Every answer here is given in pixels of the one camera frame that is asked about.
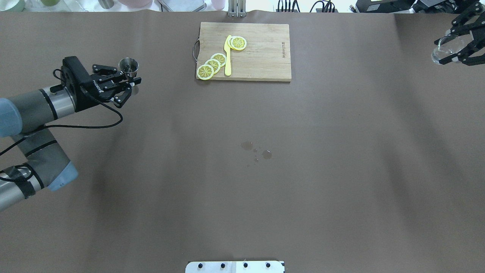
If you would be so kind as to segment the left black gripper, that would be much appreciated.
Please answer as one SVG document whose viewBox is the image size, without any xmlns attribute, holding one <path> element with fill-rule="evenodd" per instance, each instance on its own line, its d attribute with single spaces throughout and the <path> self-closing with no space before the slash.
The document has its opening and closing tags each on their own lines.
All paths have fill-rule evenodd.
<svg viewBox="0 0 485 273">
<path fill-rule="evenodd" d="M 92 72 L 92 75 L 74 77 L 75 112 L 110 101 L 116 108 L 122 108 L 131 96 L 137 95 L 140 91 L 138 85 L 141 84 L 142 78 L 127 80 L 125 73 L 116 67 L 94 64 Z"/>
</svg>

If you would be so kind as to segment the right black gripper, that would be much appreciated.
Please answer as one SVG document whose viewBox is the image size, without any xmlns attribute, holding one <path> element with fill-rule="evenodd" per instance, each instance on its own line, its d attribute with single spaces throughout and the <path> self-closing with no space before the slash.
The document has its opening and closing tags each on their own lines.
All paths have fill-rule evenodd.
<svg viewBox="0 0 485 273">
<path fill-rule="evenodd" d="M 452 20 L 452 27 L 447 30 L 445 35 L 471 35 L 473 41 L 468 43 L 468 45 L 458 52 L 450 53 L 447 57 L 440 59 L 440 64 L 448 64 L 452 61 L 461 62 L 467 66 L 484 64 L 484 54 L 473 57 L 473 54 L 478 53 L 480 50 L 484 49 L 485 46 L 484 21 L 484 5 L 478 0 L 470 2 L 469 5 Z"/>
</svg>

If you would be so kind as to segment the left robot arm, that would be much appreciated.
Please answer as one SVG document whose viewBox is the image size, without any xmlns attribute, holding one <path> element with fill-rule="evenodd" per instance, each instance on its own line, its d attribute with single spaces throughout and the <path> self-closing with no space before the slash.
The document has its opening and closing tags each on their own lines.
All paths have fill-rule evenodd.
<svg viewBox="0 0 485 273">
<path fill-rule="evenodd" d="M 78 171 L 66 155 L 50 128 L 60 128 L 53 121 L 101 105 L 119 116 L 119 109 L 142 81 L 137 77 L 138 62 L 120 60 L 118 67 L 101 64 L 88 73 L 76 56 L 63 59 L 62 67 L 53 71 L 58 85 L 1 98 L 2 138 L 11 137 L 26 162 L 1 170 L 0 209 L 32 197 L 44 188 L 58 190 L 78 177 Z"/>
</svg>

